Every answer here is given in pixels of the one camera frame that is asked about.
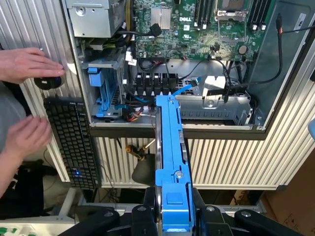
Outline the person's right hand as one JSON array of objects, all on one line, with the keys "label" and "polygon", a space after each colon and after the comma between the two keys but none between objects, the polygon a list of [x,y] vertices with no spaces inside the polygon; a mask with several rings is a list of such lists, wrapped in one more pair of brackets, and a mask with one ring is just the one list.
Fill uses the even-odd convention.
[{"label": "person's right hand", "polygon": [[51,125],[46,118],[28,116],[9,128],[3,154],[22,160],[46,146],[51,138]]}]

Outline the person's left hand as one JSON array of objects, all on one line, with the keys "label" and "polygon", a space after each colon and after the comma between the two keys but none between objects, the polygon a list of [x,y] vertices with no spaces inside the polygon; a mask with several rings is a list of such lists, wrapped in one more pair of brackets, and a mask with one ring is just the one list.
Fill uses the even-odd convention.
[{"label": "person's left hand", "polygon": [[20,84],[29,78],[58,77],[64,74],[63,66],[47,58],[39,48],[0,52],[1,81]]}]

